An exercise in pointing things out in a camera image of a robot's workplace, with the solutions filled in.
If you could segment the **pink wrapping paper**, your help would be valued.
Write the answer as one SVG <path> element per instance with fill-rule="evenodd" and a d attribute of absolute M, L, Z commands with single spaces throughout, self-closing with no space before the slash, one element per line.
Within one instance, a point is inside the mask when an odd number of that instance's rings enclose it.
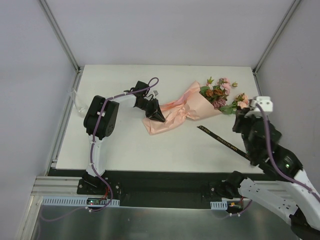
<path fill-rule="evenodd" d="M 160 106 L 165 122 L 144 118 L 142 123 L 149 135 L 161 134 L 182 125 L 186 119 L 202 120 L 220 115 L 222 112 L 200 94 L 200 84 L 194 81 L 177 100 Z"/>

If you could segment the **black ribbon gold lettering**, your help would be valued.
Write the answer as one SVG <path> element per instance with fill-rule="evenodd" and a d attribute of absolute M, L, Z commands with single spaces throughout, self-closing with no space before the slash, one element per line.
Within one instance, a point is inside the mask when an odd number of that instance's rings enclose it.
<path fill-rule="evenodd" d="M 245 158 L 246 160 L 249 160 L 249 157 L 248 157 L 247 153 L 245 153 L 244 151 L 240 150 L 238 147 L 236 147 L 235 145 L 229 143 L 228 141 L 224 140 L 223 138 L 221 138 L 217 134 L 213 133 L 208 128 L 204 127 L 203 125 L 199 125 L 199 126 L 197 126 L 197 128 L 200 129 L 201 131 L 203 131 L 204 133 L 206 133 L 207 135 L 209 135 L 210 137 L 212 137 L 213 139 L 215 139 L 216 141 L 218 141 L 219 143 L 221 143 L 222 145 L 224 145 L 225 147 L 227 147 L 230 150 L 234 151 L 235 153 L 237 153 L 241 157 Z"/>

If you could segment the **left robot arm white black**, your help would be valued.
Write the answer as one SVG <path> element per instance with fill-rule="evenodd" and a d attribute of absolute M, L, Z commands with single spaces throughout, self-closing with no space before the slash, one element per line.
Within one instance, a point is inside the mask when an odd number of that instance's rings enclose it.
<path fill-rule="evenodd" d="M 88 165 L 82 179 L 88 183 L 89 190 L 94 194 L 102 194 L 106 188 L 106 183 L 102 180 L 106 171 L 102 160 L 102 145 L 115 129 L 119 107 L 139 108 L 145 112 L 147 119 L 165 122 L 159 101 L 154 94 L 148 96 L 154 86 L 138 81 L 134 87 L 121 94 L 109 98 L 96 95 L 93 98 L 83 121 L 90 149 Z"/>

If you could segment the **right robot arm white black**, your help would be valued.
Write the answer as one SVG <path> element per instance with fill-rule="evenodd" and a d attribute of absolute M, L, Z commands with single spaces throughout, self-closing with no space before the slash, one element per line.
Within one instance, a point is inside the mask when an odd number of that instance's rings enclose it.
<path fill-rule="evenodd" d="M 311 184 L 296 155 L 279 145 L 282 134 L 267 117 L 249 115 L 249 108 L 238 109 L 233 132 L 241 134 L 250 163 L 276 181 L 292 198 L 284 199 L 259 187 L 243 173 L 233 171 L 220 184 L 224 198 L 242 196 L 270 210 L 284 220 L 302 240 L 320 238 L 320 195 Z"/>

